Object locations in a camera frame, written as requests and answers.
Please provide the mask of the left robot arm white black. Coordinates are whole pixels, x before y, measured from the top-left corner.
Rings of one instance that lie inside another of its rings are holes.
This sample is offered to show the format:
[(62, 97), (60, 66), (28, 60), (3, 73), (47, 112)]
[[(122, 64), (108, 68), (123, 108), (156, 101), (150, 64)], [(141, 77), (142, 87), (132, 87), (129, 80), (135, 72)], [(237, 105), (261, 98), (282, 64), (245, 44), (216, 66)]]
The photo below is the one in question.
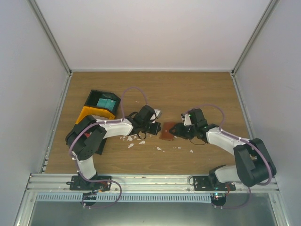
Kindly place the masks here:
[(139, 133), (157, 135), (161, 131), (159, 109), (145, 105), (137, 113), (109, 120), (96, 115), (85, 116), (75, 125), (65, 138), (69, 147), (69, 155), (76, 162), (78, 174), (82, 177), (80, 184), (86, 190), (96, 187), (96, 169), (93, 162), (94, 154), (102, 154), (107, 138), (131, 136)]

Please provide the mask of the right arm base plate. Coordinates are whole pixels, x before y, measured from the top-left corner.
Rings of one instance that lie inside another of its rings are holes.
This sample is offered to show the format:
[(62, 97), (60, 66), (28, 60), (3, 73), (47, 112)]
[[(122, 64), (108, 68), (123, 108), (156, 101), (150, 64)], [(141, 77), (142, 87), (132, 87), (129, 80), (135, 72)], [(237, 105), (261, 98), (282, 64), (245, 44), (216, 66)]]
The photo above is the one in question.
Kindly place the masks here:
[(211, 176), (190, 176), (188, 178), (188, 183), (194, 187), (195, 191), (236, 191), (235, 185), (219, 182), (216, 178), (212, 178)]

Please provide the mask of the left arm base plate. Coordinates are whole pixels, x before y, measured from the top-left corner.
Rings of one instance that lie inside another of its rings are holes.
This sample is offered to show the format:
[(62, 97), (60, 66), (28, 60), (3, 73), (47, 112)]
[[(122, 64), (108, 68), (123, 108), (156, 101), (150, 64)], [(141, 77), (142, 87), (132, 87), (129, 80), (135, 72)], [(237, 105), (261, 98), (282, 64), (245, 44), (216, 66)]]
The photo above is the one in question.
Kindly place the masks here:
[(66, 184), (69, 186), (69, 189), (72, 191), (109, 191), (111, 188), (111, 183), (108, 180), (111, 180), (111, 176), (99, 176), (96, 175), (92, 180), (101, 180), (102, 182), (88, 182), (84, 180), (80, 175), (72, 176), (71, 180), (66, 182)]

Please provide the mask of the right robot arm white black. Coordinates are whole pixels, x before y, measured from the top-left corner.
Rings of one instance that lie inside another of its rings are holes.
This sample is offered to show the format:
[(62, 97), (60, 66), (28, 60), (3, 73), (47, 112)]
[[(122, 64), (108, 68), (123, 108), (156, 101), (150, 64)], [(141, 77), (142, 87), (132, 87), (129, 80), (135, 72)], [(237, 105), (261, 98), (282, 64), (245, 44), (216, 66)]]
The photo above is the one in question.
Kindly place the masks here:
[(209, 171), (208, 185), (212, 190), (218, 191), (225, 183), (238, 181), (247, 187), (266, 186), (276, 175), (276, 167), (261, 139), (241, 138), (219, 125), (208, 124), (200, 108), (182, 114), (181, 118), (182, 122), (169, 130), (171, 134), (187, 140), (201, 139), (234, 156), (235, 165), (222, 165)]

